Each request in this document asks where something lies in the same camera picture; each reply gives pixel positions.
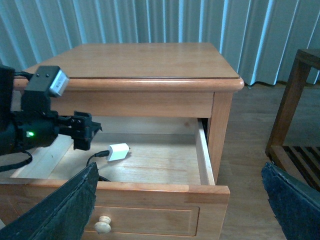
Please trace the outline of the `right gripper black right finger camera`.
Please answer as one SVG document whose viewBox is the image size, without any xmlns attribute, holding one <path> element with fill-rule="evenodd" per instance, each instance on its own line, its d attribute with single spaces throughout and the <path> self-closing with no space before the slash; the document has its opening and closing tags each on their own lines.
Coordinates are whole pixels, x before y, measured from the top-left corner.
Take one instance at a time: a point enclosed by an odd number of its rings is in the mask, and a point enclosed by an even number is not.
<svg viewBox="0 0 320 240">
<path fill-rule="evenodd" d="M 320 192 L 267 162 L 261 170 L 270 207 L 288 240 L 320 238 Z"/>
</svg>

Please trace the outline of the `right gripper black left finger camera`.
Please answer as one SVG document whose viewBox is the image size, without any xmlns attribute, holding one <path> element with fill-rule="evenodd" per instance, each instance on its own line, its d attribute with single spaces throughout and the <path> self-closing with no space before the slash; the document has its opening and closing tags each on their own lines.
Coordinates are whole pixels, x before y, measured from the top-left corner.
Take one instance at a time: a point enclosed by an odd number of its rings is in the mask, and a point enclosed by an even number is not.
<svg viewBox="0 0 320 240">
<path fill-rule="evenodd" d="M 96 202 L 98 167 L 77 175 L 0 231 L 2 240 L 79 240 Z"/>
</svg>

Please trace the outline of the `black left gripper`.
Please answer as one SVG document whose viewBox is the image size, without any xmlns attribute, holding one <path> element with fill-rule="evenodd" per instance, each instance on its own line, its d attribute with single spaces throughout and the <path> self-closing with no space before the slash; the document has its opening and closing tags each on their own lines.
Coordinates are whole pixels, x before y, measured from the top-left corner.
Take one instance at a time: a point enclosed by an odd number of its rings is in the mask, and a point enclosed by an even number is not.
<svg viewBox="0 0 320 240">
<path fill-rule="evenodd" d="M 25 93 L 21 111 L 11 113 L 11 147 L 48 147 L 59 134 L 73 139 L 73 149 L 88 151 L 101 123 L 92 115 L 75 111 L 73 115 L 59 115 L 51 110 L 51 99 L 44 93 Z"/>
</svg>

